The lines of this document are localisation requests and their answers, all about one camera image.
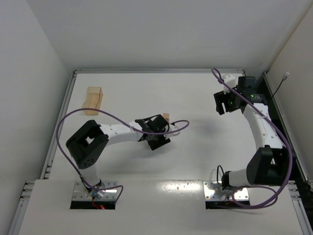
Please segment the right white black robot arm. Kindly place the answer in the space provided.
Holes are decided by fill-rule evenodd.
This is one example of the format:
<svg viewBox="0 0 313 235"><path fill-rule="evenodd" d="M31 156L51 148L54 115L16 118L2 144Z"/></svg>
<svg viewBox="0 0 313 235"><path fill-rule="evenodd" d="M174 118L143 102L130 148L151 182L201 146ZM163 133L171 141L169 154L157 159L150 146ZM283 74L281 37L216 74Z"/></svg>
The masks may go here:
<svg viewBox="0 0 313 235"><path fill-rule="evenodd" d="M214 94L217 112L223 115L241 110L256 145L256 153L246 168L223 174L222 188L281 186L288 169L292 167L292 154L271 125L268 101L263 94L257 93L255 77L235 78L227 74L222 76L222 80L226 86L223 91Z"/></svg>

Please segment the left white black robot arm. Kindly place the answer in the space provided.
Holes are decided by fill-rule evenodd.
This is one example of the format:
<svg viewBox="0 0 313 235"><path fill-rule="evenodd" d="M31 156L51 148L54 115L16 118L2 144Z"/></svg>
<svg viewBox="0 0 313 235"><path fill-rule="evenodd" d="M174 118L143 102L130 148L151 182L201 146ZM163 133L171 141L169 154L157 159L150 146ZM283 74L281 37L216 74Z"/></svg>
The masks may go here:
<svg viewBox="0 0 313 235"><path fill-rule="evenodd" d="M146 141L151 150L155 150L170 142L173 136L170 132L174 130L177 127L162 115L152 119L136 119L129 122L128 126L104 125L89 120L68 139L66 147L86 181L85 187L91 191L91 187L101 185L95 164L105 147L128 141Z"/></svg>

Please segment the wood cube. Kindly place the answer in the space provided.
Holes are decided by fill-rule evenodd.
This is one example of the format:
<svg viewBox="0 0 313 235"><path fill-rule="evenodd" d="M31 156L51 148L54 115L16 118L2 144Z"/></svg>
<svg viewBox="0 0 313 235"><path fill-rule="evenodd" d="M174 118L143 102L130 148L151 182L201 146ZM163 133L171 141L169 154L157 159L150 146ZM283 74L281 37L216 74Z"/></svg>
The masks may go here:
<svg viewBox="0 0 313 235"><path fill-rule="evenodd" d="M169 115L168 113L163 113L162 116L164 117L164 119L165 119L168 123L170 123L170 115Z"/></svg>

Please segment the wooden block tray box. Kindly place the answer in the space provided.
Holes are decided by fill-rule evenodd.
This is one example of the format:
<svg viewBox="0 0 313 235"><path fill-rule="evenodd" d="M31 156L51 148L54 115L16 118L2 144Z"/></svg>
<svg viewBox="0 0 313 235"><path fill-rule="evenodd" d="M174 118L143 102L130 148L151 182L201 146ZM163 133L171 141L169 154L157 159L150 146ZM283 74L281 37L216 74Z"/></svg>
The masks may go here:
<svg viewBox="0 0 313 235"><path fill-rule="evenodd" d="M82 108L92 108L100 110L103 98L103 91L101 87L88 87L86 93L86 100Z"/></svg>

